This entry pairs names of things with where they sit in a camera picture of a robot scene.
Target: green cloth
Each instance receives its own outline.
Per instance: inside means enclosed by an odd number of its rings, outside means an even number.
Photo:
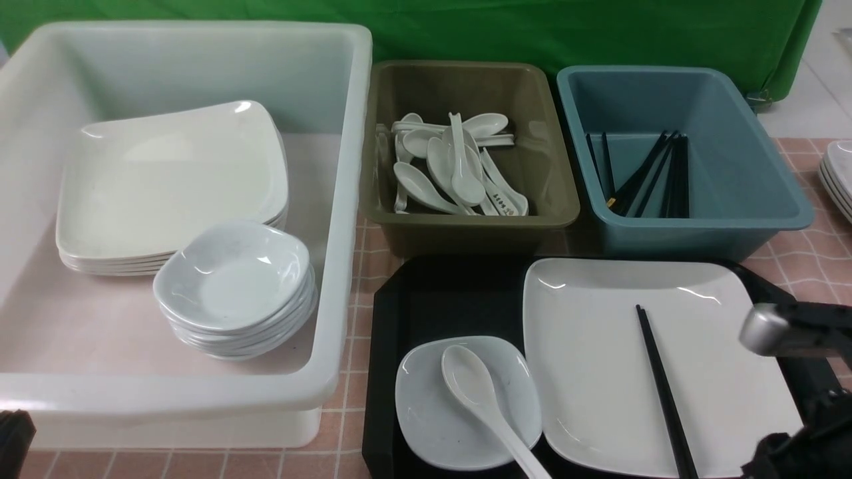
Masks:
[[[372,31],[374,61],[708,66],[787,95],[820,0],[0,0],[15,49],[60,20],[305,20]]]

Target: white tiled floor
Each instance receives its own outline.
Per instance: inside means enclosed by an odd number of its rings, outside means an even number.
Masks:
[[[790,95],[758,117],[770,136],[852,138],[852,55],[835,37],[852,27],[850,0],[823,0]]]

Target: black tray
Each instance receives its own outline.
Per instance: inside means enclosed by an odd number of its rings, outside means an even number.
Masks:
[[[374,479],[525,477],[514,462],[479,472],[452,472],[424,463],[406,444],[396,420],[394,382],[397,367],[408,351],[438,339],[491,335],[524,352],[521,294],[524,275],[536,259],[417,257],[405,263],[376,293],[362,446]],[[738,264],[714,263],[736,273],[754,303],[794,301],[786,291]],[[800,413],[818,391],[839,386],[824,359],[782,359],[779,363]],[[532,451],[553,477],[631,477],[572,464],[550,449],[544,435]]]

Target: teal plastic bin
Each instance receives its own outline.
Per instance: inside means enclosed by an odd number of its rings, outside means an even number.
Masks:
[[[741,261],[780,230],[803,229],[814,220],[793,174],[724,74],[668,66],[571,66],[556,82],[606,256]],[[607,133],[618,188],[664,130],[679,130],[689,139],[690,217],[659,217],[662,184],[643,217],[616,215],[607,208],[586,133],[596,138],[599,162],[600,134]],[[659,183],[665,183],[667,170]]]

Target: stack of square plates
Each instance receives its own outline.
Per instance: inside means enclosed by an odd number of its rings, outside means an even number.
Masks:
[[[156,274],[232,219],[277,228],[289,188],[284,145],[254,101],[91,124],[62,177],[56,246],[86,274]]]
[[[852,141],[828,145],[820,163],[820,181],[840,212],[852,222]]]

